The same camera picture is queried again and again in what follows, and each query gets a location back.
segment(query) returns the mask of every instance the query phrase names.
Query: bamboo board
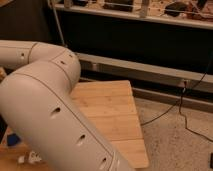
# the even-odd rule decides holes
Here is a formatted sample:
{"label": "bamboo board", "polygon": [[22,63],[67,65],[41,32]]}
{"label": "bamboo board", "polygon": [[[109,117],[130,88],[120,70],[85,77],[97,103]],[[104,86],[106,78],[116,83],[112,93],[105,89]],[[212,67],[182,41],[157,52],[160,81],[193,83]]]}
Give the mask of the bamboo board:
{"label": "bamboo board", "polygon": [[[148,167],[140,122],[128,81],[78,83],[71,98],[134,168]],[[0,170],[52,170],[45,163],[18,165],[18,157],[30,149],[24,143],[10,149],[5,144],[6,136],[0,145]]]}

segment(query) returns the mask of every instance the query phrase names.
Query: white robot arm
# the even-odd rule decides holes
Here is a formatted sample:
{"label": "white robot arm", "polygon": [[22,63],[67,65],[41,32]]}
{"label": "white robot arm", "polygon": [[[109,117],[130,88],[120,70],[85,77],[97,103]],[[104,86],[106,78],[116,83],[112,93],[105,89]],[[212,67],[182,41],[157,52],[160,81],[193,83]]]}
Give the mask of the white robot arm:
{"label": "white robot arm", "polygon": [[2,117],[55,170],[134,171],[70,99],[80,76],[73,52],[0,41],[0,66],[17,69],[0,84]]}

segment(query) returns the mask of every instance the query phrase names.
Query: gray carpet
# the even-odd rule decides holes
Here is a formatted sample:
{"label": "gray carpet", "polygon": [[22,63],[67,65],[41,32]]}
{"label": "gray carpet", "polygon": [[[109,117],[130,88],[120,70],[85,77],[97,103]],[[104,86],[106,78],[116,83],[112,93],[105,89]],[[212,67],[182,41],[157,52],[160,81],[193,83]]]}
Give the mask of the gray carpet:
{"label": "gray carpet", "polygon": [[[141,122],[166,111],[170,105],[135,98]],[[183,108],[189,128],[213,139],[213,114]],[[178,107],[142,128],[150,166],[141,171],[212,171],[210,154],[213,143],[184,128]]]}

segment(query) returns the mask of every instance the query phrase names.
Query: wooden cutting board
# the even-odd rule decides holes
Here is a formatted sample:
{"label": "wooden cutting board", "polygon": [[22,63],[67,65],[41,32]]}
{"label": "wooden cutting board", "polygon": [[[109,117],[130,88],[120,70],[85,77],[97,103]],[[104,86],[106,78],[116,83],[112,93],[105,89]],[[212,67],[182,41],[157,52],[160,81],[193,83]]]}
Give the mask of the wooden cutting board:
{"label": "wooden cutting board", "polygon": [[[149,161],[129,81],[78,83],[71,98],[134,168],[148,167]],[[24,143],[8,148],[6,135],[11,132],[8,128],[0,145],[0,170],[52,170],[46,163],[18,164],[18,157],[30,149]]]}

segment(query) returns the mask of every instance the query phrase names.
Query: black cable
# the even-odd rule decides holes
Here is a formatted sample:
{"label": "black cable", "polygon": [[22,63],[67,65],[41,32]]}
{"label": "black cable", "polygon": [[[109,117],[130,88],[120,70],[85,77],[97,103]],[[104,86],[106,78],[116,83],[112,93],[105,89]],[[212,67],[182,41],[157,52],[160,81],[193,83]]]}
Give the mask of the black cable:
{"label": "black cable", "polygon": [[141,123],[141,126],[145,126],[145,125],[148,125],[152,122],[154,122],[155,120],[158,120],[159,118],[163,117],[164,115],[166,115],[167,113],[169,113],[169,111],[171,111],[179,102],[181,102],[183,100],[183,96],[188,94],[189,92],[191,92],[193,89],[195,89],[202,81],[203,79],[205,78],[206,74],[208,73],[210,67],[211,67],[211,64],[212,64],[212,59],[213,59],[213,51],[211,52],[211,55],[210,55],[210,59],[209,59],[209,62],[207,64],[207,67],[205,69],[205,72],[203,74],[203,76],[201,77],[201,79],[196,82],[190,89],[186,89],[186,86],[184,87],[184,90],[183,92],[181,93],[181,96],[180,98],[175,101],[175,103],[173,105],[171,105],[165,112],[163,112],[161,115],[147,121],[147,122],[144,122],[144,123]]}
{"label": "black cable", "polygon": [[186,129],[187,131],[189,131],[189,132],[191,132],[191,133],[193,133],[193,134],[195,134],[195,135],[197,135],[197,136],[199,136],[199,137],[201,137],[201,138],[207,140],[207,141],[213,142],[213,139],[211,139],[211,138],[209,138],[209,137],[207,137],[207,136],[205,136],[205,135],[203,135],[203,134],[200,134],[200,133],[198,133],[198,132],[196,132],[196,131],[193,131],[192,129],[188,128],[188,119],[187,119],[187,116],[184,115],[184,114],[182,113],[182,111],[181,111],[182,105],[183,105],[183,97],[184,97],[184,93],[182,93],[182,95],[181,95],[181,97],[180,97],[179,114],[180,114],[181,116],[184,117],[184,122],[185,122],[185,126],[184,126],[184,127],[185,127],[185,129]]}
{"label": "black cable", "polygon": [[169,113],[170,110],[172,110],[178,104],[179,101],[180,101],[180,99],[178,99],[173,105],[171,105],[164,113],[160,114],[159,116],[155,117],[154,119],[151,119],[147,122],[142,123],[141,126],[148,125],[148,124],[154,122],[155,120],[161,118],[162,116],[166,115],[167,113]]}

